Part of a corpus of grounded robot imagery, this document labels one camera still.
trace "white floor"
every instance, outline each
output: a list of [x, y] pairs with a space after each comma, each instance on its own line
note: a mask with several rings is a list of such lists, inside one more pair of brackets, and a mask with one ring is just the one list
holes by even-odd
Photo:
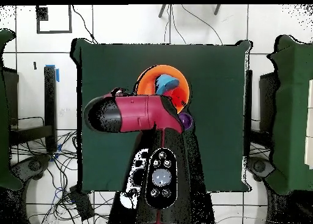
[[[184, 5], [184, 8], [209, 23], [219, 34], [223, 44], [233, 45], [239, 40], [249, 39], [253, 42], [250, 55], [250, 69], [253, 70], [253, 106], [252, 118], [259, 119], [259, 87], [258, 78], [272, 72], [274, 67], [266, 57], [273, 52], [274, 42], [281, 34], [290, 34], [302, 42], [312, 42], [313, 23], [306, 7], [279, 5], [221, 5], [219, 13], [214, 16], [216, 5]], [[158, 18], [161, 4], [129, 5], [129, 6], [75, 6], [85, 22], [86, 27], [94, 33], [99, 43], [164, 43], [164, 30], [168, 22], [166, 10], [163, 17]], [[44, 29], [66, 30], [68, 14], [67, 6], [48, 6], [49, 21], [41, 21]], [[4, 50], [4, 65], [17, 69], [19, 82], [19, 117], [44, 117], [43, 68], [54, 64], [59, 69], [60, 80], [57, 82], [57, 128], [63, 135], [76, 130], [76, 66], [69, 56], [72, 39], [85, 37], [89, 33], [79, 15], [72, 9], [71, 34], [37, 34], [35, 6], [0, 7], [0, 28], [8, 28], [17, 33], [17, 39], [7, 44]], [[186, 43], [221, 44], [214, 31], [190, 15], [181, 5], [173, 6], [175, 27]], [[171, 28], [171, 43], [184, 44], [182, 38]], [[169, 42], [169, 26], [165, 42]], [[23, 120], [20, 127], [40, 125], [40, 119]], [[252, 127], [258, 129], [258, 122]], [[66, 149], [75, 151], [71, 141]], [[12, 163], [25, 158], [25, 155], [13, 156]], [[75, 168], [76, 160], [68, 167]], [[60, 177], [55, 164], [51, 162], [50, 171], [54, 175], [54, 183], [60, 187]], [[65, 171], [68, 186], [76, 184], [76, 171]], [[218, 224], [264, 224], [267, 213], [267, 197], [263, 184], [257, 183], [247, 173], [247, 182], [251, 185], [249, 193], [214, 193], [215, 219]], [[29, 186], [27, 209], [29, 216], [45, 214], [51, 208], [55, 188], [48, 172], [39, 181], [32, 181]], [[104, 199], [114, 196], [113, 192], [102, 192]], [[100, 215], [109, 214], [111, 206], [103, 204], [100, 193], [90, 194], [90, 200]], [[40, 224], [43, 215], [30, 218], [32, 224]], [[96, 224], [104, 224], [99, 218]], [[71, 220], [55, 221], [51, 217], [46, 224], [73, 224]]]

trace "button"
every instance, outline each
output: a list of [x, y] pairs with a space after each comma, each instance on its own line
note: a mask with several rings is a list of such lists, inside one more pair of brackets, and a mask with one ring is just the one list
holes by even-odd
[[140, 167], [142, 165], [142, 161], [141, 160], [137, 160], [135, 162], [135, 167]]
[[266, 165], [263, 161], [256, 161], [256, 163], [253, 165], [253, 168], [258, 173], [261, 173], [266, 169]]
[[154, 167], [158, 167], [158, 166], [160, 166], [161, 165], [161, 162], [159, 161], [159, 160], [154, 160], [153, 161], [153, 166]]
[[158, 189], [152, 189], [151, 196], [152, 197], [157, 197], [158, 195], [159, 195], [159, 190]]
[[159, 153], [159, 158], [160, 158], [160, 159], [165, 159], [165, 158], [166, 158], [165, 152], [163, 152], [163, 151], [160, 152], [160, 153]]
[[172, 193], [171, 193], [171, 191], [169, 190], [169, 189], [164, 189], [163, 191], [162, 191], [162, 195], [164, 196], [164, 197], [170, 197], [170, 195], [171, 195]]
[[148, 158], [148, 152], [144, 151], [143, 153], [141, 153], [141, 158], [147, 159]]
[[165, 160], [164, 161], [164, 166], [169, 168], [171, 166], [171, 161]]
[[40, 163], [39, 161], [37, 160], [32, 160], [29, 162], [28, 164], [28, 168], [31, 170], [31, 171], [38, 171], [40, 169]]
[[166, 169], [157, 169], [152, 174], [152, 182], [157, 186], [165, 186], [171, 182], [172, 175]]

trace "tile grid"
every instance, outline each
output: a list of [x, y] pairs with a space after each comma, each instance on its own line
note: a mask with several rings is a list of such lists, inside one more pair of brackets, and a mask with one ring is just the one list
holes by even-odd
[[[15, 10], [15, 70], [17, 71], [17, 6], [14, 7]], [[17, 163], [20, 162], [20, 156], [19, 156], [19, 150], [17, 149]]]
[[[95, 36], [94, 36], [94, 6], [93, 5], [91, 5], [91, 11], [92, 11], [92, 14], [91, 14], [91, 16], [92, 16], [92, 31], [91, 31], [91, 33], [92, 33], [92, 37], [94, 38]], [[95, 207], [95, 192], [92, 192], [92, 193], [94, 194], [93, 202], [94, 202], [94, 207]]]
[[[248, 33], [249, 33], [249, 4], [247, 6], [247, 31], [246, 31], [246, 39], [248, 39]], [[15, 32], [17, 31], [17, 7], [15, 6]], [[92, 35], [94, 35], [94, 6], [92, 5]], [[16, 69], [18, 67], [18, 63], [17, 63], [17, 54], [18, 53], [51, 53], [51, 54], [56, 54], [56, 53], [65, 53], [65, 54], [69, 54], [70, 52], [42, 52], [42, 51], [30, 51], [30, 52], [18, 52], [17, 51], [17, 38], [15, 39], [15, 52], [5, 52], [5, 53], [15, 53], [15, 59], [16, 59]], [[268, 55], [268, 53], [251, 53], [253, 55]], [[76, 130], [76, 129], [57, 129], [57, 130]], [[95, 203], [95, 192], [93, 192], [94, 196], [93, 196], [93, 204], [94, 205], [102, 205], [102, 204], [96, 204]], [[244, 195], [245, 193], [243, 193], [243, 201], [242, 204], [212, 204], [213, 206], [242, 206], [243, 207], [243, 217], [244, 215], [244, 211], [245, 211], [245, 206], [258, 206], [258, 207], [266, 207], [266, 205], [254, 205], [254, 204], [245, 204], [245, 199], [244, 199]], [[40, 204], [40, 205], [51, 205], [51, 204], [42, 204], [42, 203], [35, 203], [35, 204]]]
[[[247, 4], [247, 35], [246, 40], [248, 40], [249, 35], [249, 4]], [[245, 216], [245, 193], [242, 193], [242, 218], [241, 224], [244, 224], [244, 216]]]

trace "dark green cloth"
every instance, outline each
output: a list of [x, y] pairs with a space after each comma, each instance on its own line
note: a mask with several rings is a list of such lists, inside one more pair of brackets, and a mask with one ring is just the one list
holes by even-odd
[[313, 45], [284, 35], [271, 55], [281, 85], [276, 93], [273, 126], [273, 163], [266, 178], [280, 195], [292, 190], [313, 190], [313, 170], [304, 164], [309, 80], [313, 79]]
[[[245, 57], [248, 41], [214, 45], [94, 45], [72, 43], [82, 72], [83, 109], [116, 87], [129, 90], [156, 64], [171, 65], [189, 82], [189, 110], [196, 123], [205, 185], [209, 191], [247, 191], [241, 181]], [[82, 125], [83, 190], [122, 188], [138, 133], [97, 133]]]
[[10, 147], [9, 147], [9, 108], [7, 104], [6, 86], [3, 76], [2, 54], [7, 42], [15, 38], [15, 33], [8, 29], [0, 30], [0, 187], [18, 190], [22, 188], [22, 183], [14, 177], [10, 170]]

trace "orange bowl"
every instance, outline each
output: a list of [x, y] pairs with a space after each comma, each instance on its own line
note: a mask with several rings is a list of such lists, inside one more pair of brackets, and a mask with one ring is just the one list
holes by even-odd
[[137, 80], [136, 93], [138, 95], [155, 94], [155, 80], [162, 74], [170, 75], [179, 80], [179, 85], [175, 89], [164, 93], [165, 96], [171, 97], [172, 103], [179, 113], [189, 101], [190, 90], [186, 78], [174, 67], [156, 65], [142, 72]]

